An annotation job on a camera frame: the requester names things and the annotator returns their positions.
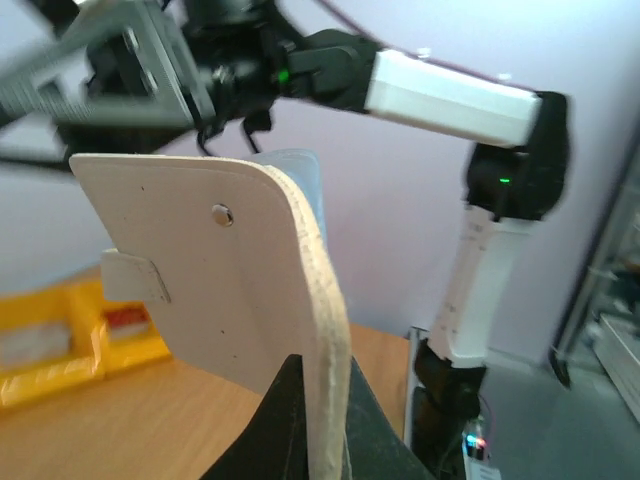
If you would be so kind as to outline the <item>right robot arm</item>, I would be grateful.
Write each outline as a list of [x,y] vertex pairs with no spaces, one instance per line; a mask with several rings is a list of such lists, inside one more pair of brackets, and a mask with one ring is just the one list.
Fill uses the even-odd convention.
[[562,196],[568,98],[273,1],[40,1],[1,121],[49,119],[108,232],[108,294],[260,397],[209,479],[463,464],[495,313]]

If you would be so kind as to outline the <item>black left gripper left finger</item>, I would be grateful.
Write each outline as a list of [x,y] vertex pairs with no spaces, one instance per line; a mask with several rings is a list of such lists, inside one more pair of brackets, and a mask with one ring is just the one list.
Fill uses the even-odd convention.
[[291,354],[246,428],[202,478],[304,480],[308,477],[302,358]]

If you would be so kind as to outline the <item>yellow plastic bin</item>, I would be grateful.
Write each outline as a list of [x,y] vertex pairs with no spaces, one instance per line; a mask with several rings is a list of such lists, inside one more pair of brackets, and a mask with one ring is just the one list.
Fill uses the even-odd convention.
[[140,302],[106,300],[98,280],[3,296],[1,333],[35,325],[62,324],[71,333],[71,345],[64,356],[20,368],[1,369],[1,411],[168,359],[169,349],[152,321],[149,330],[142,334],[122,339],[110,337],[103,312],[126,306],[144,307]]

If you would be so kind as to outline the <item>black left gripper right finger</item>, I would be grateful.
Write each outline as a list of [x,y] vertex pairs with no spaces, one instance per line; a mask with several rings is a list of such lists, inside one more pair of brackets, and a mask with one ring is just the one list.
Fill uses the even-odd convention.
[[394,431],[355,358],[351,360],[342,478],[433,479]]

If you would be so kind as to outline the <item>right circuit board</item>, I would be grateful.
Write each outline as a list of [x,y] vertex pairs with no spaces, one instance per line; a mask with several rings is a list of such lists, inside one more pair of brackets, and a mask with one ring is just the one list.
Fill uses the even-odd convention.
[[482,419],[470,421],[463,433],[462,454],[466,480],[501,480],[500,471],[489,462],[489,449]]

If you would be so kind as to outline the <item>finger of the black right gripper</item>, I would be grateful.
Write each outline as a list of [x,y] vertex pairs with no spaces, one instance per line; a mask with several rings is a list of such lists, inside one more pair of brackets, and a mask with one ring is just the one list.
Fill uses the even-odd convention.
[[100,105],[72,101],[41,88],[45,74],[57,73],[67,59],[100,39],[98,29],[70,29],[55,43],[36,46],[1,72],[1,127],[31,114],[43,114],[56,122],[99,126]]

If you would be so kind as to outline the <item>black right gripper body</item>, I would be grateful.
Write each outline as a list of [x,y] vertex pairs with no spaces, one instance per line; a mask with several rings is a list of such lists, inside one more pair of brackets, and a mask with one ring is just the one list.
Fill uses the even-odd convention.
[[59,42],[78,40],[92,74],[85,101],[114,114],[99,123],[59,120],[70,150],[157,150],[190,130],[220,120],[193,51],[179,25],[156,1],[52,1],[49,21]]

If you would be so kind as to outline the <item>red card in bin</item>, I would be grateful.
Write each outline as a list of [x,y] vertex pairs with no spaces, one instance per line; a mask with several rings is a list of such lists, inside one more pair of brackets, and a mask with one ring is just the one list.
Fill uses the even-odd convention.
[[105,310],[102,314],[113,339],[128,338],[149,330],[151,320],[143,306],[126,306]]

